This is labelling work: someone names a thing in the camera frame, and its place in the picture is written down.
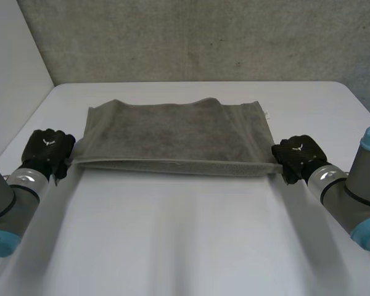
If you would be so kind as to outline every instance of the white table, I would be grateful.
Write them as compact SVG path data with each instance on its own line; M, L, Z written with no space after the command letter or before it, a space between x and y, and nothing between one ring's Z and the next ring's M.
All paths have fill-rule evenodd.
M366 109L333 82L65 84L1 155L0 171L17 168L35 129L81 138L88 107L204 97L259 101L275 142L309 134L344 171L370 126ZM370 295L370 253L303 182L73 167L0 261L0 295Z

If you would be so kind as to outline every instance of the towel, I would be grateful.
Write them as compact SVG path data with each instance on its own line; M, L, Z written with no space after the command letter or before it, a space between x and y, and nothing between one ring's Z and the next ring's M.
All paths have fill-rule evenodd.
M212 176L282 173L259 102L222 105L129 105L114 100L89 108L72 163L115 170Z

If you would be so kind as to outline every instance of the robotic arm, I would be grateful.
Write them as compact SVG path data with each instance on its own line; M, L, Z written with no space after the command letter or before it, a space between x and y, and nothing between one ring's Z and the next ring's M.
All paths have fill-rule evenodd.
M7 179L0 174L0 257L12 254L20 243L50 176L55 183L67 175L66 160L75 139L62 131L34 131L22 154L22 165Z
M363 249L370 251L370 127L349 175L327 162L309 136L294 136L271 148L287 184L304 179L309 190Z

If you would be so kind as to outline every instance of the cloth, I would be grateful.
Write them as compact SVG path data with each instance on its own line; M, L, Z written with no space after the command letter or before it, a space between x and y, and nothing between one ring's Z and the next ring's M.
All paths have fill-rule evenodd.
M72 163L83 167L215 176L282 173L258 102L222 105L129 105L89 108Z

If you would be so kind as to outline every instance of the white wall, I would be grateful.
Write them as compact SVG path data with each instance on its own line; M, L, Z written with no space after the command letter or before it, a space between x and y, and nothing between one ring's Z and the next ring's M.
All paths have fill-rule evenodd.
M0 154L53 88L16 0L0 0Z

